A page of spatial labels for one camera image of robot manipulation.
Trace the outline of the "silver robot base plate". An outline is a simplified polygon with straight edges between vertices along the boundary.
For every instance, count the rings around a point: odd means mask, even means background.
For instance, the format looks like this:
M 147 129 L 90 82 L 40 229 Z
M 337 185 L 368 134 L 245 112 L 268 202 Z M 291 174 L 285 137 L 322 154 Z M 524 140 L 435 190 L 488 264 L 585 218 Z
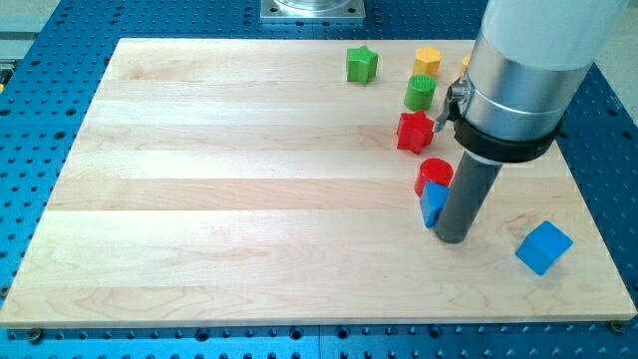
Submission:
M 364 0 L 261 0 L 262 21 L 328 21 L 366 18 Z

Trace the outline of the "yellow block behind arm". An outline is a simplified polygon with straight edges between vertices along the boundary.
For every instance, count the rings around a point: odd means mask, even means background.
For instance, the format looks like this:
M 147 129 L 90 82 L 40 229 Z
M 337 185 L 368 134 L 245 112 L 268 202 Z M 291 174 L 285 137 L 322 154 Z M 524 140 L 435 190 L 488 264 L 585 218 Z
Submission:
M 462 64 L 459 70 L 459 77 L 461 77 L 465 73 L 466 69 L 468 68 L 470 60 L 471 60 L 471 56 L 472 55 L 466 55 L 463 57 Z

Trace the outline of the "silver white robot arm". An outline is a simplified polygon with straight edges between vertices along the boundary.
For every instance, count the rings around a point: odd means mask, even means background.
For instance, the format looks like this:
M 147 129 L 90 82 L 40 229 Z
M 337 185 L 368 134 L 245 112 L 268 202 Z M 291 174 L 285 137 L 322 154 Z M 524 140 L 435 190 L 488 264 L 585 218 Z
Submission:
M 490 0 L 436 128 L 480 166 L 542 156 L 628 0 Z

